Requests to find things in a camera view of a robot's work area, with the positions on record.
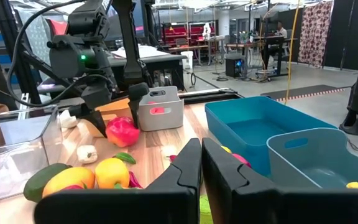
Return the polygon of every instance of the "white pillar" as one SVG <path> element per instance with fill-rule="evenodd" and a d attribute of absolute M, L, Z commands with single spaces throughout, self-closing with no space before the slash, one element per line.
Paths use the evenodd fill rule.
<path fill-rule="evenodd" d="M 219 33 L 218 35 L 229 35 L 230 15 L 229 10 L 222 10 L 218 14 Z"/>

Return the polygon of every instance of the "patterned curtain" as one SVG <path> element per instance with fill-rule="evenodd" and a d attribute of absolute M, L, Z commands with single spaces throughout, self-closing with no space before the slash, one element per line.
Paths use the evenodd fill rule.
<path fill-rule="evenodd" d="M 322 2 L 303 10 L 298 61 L 321 67 L 326 48 L 332 2 Z"/>

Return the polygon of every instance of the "gray plastic box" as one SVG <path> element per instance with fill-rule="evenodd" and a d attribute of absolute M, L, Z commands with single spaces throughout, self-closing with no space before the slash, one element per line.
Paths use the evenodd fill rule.
<path fill-rule="evenodd" d="M 141 130 L 157 131 L 183 126 L 184 107 L 176 86 L 151 88 L 150 93 L 143 96 L 139 103 Z"/>

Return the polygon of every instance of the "garlic bulb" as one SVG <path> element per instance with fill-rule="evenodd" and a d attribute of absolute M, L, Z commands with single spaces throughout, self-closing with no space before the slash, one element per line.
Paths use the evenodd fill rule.
<path fill-rule="evenodd" d="M 90 164 L 98 160 L 98 152 L 94 146 L 80 146 L 77 148 L 77 158 L 82 164 Z"/>
<path fill-rule="evenodd" d="M 78 124 L 77 118 L 71 116 L 68 110 L 64 110 L 60 115 L 60 125 L 62 128 L 74 128 Z"/>

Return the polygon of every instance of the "clear plastic container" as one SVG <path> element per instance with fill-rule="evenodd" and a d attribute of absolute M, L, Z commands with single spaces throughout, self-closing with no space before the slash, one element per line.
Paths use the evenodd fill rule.
<path fill-rule="evenodd" d="M 58 162 L 62 129 L 56 106 L 0 114 L 0 200 L 23 193 L 27 180 Z"/>

